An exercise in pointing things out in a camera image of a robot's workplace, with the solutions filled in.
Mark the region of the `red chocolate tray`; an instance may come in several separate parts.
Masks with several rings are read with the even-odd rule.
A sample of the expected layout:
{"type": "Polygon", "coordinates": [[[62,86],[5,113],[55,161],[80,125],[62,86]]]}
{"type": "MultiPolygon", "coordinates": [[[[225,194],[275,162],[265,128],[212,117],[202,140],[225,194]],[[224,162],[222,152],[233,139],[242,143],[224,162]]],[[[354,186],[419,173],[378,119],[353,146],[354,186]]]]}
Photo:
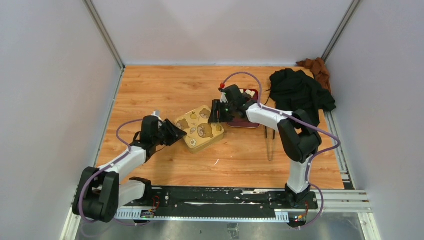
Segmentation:
{"type": "MultiPolygon", "coordinates": [[[[248,95],[249,99],[253,99],[257,101],[259,98],[259,92],[253,88],[240,88],[241,94],[248,95]]],[[[234,118],[231,122],[228,122],[227,125],[232,128],[248,128],[248,129],[256,129],[260,125],[258,123],[250,122],[247,118],[234,118]]]]}

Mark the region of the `silver tin lid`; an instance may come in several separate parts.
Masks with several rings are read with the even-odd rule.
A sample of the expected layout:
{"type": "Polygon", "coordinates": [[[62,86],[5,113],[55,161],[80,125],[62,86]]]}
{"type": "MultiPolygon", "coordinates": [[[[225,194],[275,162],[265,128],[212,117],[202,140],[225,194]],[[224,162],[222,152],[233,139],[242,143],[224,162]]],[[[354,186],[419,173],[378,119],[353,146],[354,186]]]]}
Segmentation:
{"type": "Polygon", "coordinates": [[[224,138],[220,123],[209,123],[211,108],[202,105],[175,119],[175,125],[186,132],[183,137],[188,150],[196,154],[224,138]]]}

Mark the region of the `metal tongs black tips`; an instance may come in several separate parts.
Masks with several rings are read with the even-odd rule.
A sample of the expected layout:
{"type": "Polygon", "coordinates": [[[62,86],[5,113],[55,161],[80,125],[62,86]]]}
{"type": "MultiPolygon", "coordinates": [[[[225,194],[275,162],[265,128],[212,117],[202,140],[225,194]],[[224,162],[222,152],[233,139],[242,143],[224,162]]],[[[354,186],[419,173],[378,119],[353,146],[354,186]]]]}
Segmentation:
{"type": "Polygon", "coordinates": [[[264,126],[264,138],[265,138],[267,159],[269,162],[272,162],[274,160],[274,154],[275,154],[276,131],[272,128],[264,126]]]}

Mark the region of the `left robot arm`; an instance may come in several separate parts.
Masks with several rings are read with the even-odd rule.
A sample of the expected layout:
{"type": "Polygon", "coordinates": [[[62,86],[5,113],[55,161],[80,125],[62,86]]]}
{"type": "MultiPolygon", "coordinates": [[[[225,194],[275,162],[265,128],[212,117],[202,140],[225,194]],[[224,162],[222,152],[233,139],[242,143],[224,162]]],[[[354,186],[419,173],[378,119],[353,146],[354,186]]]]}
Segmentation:
{"type": "Polygon", "coordinates": [[[126,146],[118,157],[100,167],[86,167],[79,180],[72,204],[73,214],[87,223],[112,221],[118,209],[128,203],[137,202],[140,206],[156,206],[158,198],[153,196],[152,182],[141,177],[132,177],[126,183],[121,181],[135,168],[142,166],[157,152],[158,146],[172,146],[182,140],[187,133],[179,129],[169,119],[148,115],[138,122],[140,130],[134,134],[131,143],[120,137],[121,127],[116,130],[116,138],[126,146]]]}

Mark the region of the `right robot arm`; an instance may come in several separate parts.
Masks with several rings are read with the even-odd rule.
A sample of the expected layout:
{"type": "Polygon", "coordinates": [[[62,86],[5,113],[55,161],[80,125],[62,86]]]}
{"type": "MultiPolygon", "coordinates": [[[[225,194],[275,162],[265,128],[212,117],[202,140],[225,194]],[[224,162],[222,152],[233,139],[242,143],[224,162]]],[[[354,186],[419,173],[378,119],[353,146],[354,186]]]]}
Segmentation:
{"type": "Polygon", "coordinates": [[[284,152],[290,159],[289,178],[284,187],[285,201],[292,209],[301,207],[311,189],[307,177],[310,172],[308,161],[322,144],[317,128],[309,124],[308,114],[303,110],[280,111],[261,105],[242,93],[235,84],[228,87],[221,84],[219,91],[221,98],[212,101],[208,122],[229,123],[234,119],[246,119],[279,133],[284,152]]]}

